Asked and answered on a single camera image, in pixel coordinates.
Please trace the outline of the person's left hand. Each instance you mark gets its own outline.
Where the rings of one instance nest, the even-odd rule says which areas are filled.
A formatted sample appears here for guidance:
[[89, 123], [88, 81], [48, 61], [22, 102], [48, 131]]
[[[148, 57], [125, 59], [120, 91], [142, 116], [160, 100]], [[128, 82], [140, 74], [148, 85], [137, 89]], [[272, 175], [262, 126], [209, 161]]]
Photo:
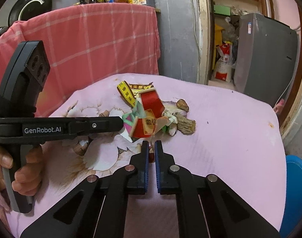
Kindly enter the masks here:
[[[6, 189], [2, 168], [12, 166], [12, 157], [0, 147], [0, 191]], [[34, 196], [41, 186], [43, 166], [42, 147], [33, 147], [26, 155], [26, 164], [15, 172], [12, 189], [24, 196]]]

